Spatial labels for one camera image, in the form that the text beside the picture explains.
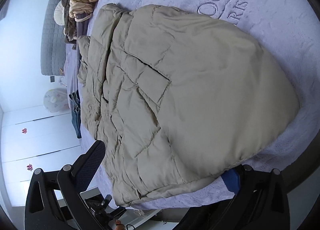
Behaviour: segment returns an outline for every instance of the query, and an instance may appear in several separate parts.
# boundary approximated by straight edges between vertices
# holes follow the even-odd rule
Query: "pillow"
[[[54,21],[59,26],[64,26],[64,7],[63,7],[61,1],[58,3],[58,5],[56,6],[56,8],[54,10],[53,18],[54,18]]]

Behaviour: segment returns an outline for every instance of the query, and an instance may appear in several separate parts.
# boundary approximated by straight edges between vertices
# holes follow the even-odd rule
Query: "gray quilted headboard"
[[[53,19],[53,12],[60,0],[49,0],[45,12],[41,40],[41,73],[59,76],[59,68],[63,70],[66,61],[66,44],[63,26]]]

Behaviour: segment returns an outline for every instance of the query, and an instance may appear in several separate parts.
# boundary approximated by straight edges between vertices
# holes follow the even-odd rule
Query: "metal bolt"
[[[71,165],[65,165],[64,167],[63,167],[63,170],[64,171],[69,171],[71,169]]]
[[[244,168],[245,171],[251,171],[252,170],[252,167],[250,165],[247,165],[247,164],[244,165],[243,168]]]
[[[274,168],[272,171],[273,171],[274,174],[280,175],[280,170],[279,169]]]
[[[40,169],[40,168],[38,168],[38,169],[35,170],[35,174],[36,174],[36,175],[38,175],[38,174],[40,174],[40,173],[41,173],[41,169]]]

